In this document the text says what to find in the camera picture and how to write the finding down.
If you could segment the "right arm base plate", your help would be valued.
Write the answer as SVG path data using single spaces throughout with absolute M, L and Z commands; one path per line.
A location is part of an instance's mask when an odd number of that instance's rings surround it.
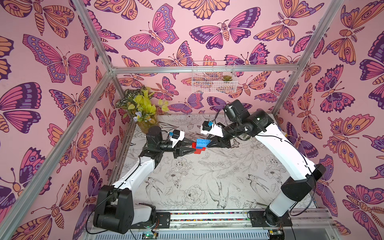
M 272 212 L 265 212 L 264 210 L 249 211 L 247 215 L 252 227 L 274 228 L 293 226 L 288 212 L 282 217 L 276 217 Z

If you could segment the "long red lego brick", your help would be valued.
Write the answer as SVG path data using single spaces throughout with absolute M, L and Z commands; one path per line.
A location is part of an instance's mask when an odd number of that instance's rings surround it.
M 198 148 L 196 143 L 192 143 L 192 148 L 195 149 L 194 154 L 200 155 L 206 148 Z

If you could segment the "long blue lego brick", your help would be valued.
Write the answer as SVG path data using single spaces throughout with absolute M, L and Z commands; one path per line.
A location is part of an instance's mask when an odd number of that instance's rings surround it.
M 208 139 L 197 139 L 196 144 L 198 148 L 206 148 L 210 144 L 211 140 Z

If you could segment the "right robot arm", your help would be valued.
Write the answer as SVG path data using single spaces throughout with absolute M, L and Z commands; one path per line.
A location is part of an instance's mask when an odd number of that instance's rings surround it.
M 314 164 L 294 147 L 265 111 L 250 114 L 238 100 L 226 104 L 223 111 L 230 125 L 217 125 L 211 121 L 202 123 L 201 134 L 212 135 L 208 148 L 229 149 L 232 139 L 248 135 L 267 147 L 290 175 L 263 214 L 266 224 L 275 227 L 295 204 L 316 190 L 317 181 L 326 168 L 322 164 Z

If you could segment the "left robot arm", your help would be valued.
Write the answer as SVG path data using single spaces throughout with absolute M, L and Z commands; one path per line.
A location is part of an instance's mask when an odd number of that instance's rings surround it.
M 159 165 L 164 153 L 172 153 L 175 158 L 192 154 L 195 152 L 193 143 L 183 131 L 174 130 L 164 139 L 159 126 L 151 127 L 137 165 L 114 184 L 101 187 L 93 211 L 93 226 L 101 232 L 120 234 L 127 233 L 137 225 L 144 228 L 155 226 L 156 207 L 150 204 L 135 205 L 134 194 Z

